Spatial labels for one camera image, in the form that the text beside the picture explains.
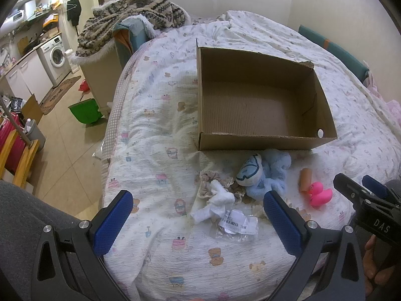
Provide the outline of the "person's right hand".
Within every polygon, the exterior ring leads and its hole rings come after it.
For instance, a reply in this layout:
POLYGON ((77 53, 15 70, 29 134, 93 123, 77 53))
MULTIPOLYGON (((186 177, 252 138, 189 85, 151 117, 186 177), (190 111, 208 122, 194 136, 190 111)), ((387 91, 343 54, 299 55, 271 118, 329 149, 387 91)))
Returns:
POLYGON ((363 257, 366 296, 369 296, 373 291, 372 283, 375 283, 378 286, 384 286, 390 280, 395 270, 395 266, 392 266, 378 271, 373 259, 375 245, 376 236, 372 235, 365 244, 365 254, 363 257))

